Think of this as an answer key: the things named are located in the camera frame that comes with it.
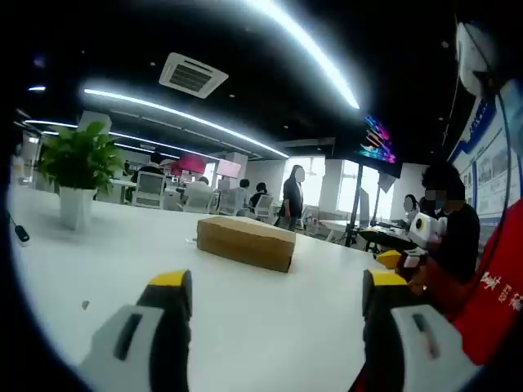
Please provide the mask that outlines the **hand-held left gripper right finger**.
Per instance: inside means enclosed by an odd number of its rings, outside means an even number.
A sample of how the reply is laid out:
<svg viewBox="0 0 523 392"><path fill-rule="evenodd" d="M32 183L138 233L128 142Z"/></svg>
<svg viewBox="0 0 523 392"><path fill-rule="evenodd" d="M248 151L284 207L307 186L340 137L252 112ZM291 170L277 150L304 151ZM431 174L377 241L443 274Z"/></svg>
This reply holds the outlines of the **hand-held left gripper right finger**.
<svg viewBox="0 0 523 392"><path fill-rule="evenodd" d="M363 391L460 391L481 367L463 351L461 334L430 305L408 297L406 281L367 269L362 279Z"/></svg>

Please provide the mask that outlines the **person's right hand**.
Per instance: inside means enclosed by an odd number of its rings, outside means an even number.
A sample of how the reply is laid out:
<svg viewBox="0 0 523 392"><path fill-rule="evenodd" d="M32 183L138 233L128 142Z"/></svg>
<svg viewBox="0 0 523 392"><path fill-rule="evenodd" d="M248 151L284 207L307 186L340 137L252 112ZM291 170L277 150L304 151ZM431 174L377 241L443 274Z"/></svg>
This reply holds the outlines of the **person's right hand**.
<svg viewBox="0 0 523 392"><path fill-rule="evenodd" d="M435 300L440 286L439 273L437 262L429 258L409 281L409 290L415 296L424 296L429 300Z"/></svg>

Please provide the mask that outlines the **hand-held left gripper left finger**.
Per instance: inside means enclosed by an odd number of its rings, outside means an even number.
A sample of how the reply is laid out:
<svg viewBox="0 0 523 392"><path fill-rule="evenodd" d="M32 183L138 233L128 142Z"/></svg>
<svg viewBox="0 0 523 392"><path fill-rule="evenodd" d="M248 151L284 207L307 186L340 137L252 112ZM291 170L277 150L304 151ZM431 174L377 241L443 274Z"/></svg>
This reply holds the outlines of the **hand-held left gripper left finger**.
<svg viewBox="0 0 523 392"><path fill-rule="evenodd" d="M157 275L96 330L79 374L93 391L187 391L191 316L191 272Z"/></svg>

